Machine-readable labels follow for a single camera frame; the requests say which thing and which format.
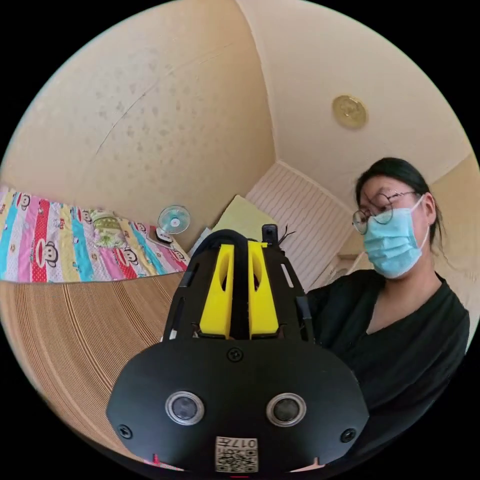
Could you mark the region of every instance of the wooden floor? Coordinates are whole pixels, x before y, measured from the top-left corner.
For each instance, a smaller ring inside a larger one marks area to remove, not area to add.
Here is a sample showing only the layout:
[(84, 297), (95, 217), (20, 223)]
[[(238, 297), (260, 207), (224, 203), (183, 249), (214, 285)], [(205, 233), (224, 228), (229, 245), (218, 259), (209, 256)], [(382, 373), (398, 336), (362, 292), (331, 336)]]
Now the wooden floor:
[(181, 277), (0, 282), (1, 322), (33, 386), (64, 422), (132, 458), (105, 409), (125, 363), (160, 340)]

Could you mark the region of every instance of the electric fan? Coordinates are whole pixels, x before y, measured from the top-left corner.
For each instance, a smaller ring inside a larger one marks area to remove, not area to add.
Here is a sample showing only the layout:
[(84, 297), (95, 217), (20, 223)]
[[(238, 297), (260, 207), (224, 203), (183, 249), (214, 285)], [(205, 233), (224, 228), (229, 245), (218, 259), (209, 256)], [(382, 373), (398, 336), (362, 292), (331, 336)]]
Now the electric fan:
[(190, 225), (189, 211), (181, 205), (172, 205), (160, 213), (158, 217), (156, 236), (159, 240), (167, 243), (172, 242), (170, 235), (184, 232)]

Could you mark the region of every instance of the woman's hand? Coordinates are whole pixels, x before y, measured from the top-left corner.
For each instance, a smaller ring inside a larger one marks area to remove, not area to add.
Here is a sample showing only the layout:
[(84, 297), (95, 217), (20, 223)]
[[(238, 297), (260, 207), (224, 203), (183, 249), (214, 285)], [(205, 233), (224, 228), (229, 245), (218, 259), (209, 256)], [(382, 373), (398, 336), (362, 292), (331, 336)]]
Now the woman's hand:
[(292, 470), (292, 472), (305, 472), (307, 470), (315, 470), (315, 469), (321, 469), (325, 465), (319, 465), (319, 459), (316, 458), (315, 462), (313, 462), (312, 465), (309, 466), (304, 466), (303, 468), (299, 468), (298, 470)]

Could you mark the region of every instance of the round ceiling fixture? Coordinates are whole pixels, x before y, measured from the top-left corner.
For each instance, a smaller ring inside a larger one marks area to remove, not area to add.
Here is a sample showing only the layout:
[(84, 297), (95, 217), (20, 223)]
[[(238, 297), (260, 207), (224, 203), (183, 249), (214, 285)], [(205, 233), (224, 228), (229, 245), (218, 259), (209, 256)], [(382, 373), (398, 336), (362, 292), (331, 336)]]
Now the round ceiling fixture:
[(351, 95), (340, 95), (332, 103), (333, 115), (342, 127), (361, 129), (368, 121), (365, 105)]

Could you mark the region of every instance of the face mask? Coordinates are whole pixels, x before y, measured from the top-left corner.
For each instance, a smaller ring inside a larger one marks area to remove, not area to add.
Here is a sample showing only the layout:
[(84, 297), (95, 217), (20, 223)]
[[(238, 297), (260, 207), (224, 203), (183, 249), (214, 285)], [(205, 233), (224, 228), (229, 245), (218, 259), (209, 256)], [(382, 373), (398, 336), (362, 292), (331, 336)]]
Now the face mask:
[(388, 279), (400, 277), (408, 272), (422, 256), (422, 248), (427, 241), (430, 228), (427, 228), (421, 246), (417, 245), (414, 234), (412, 212), (423, 199), (413, 208), (394, 208), (391, 220), (382, 222), (391, 213), (383, 212), (368, 220), (368, 229), (363, 237), (368, 259), (375, 270)]

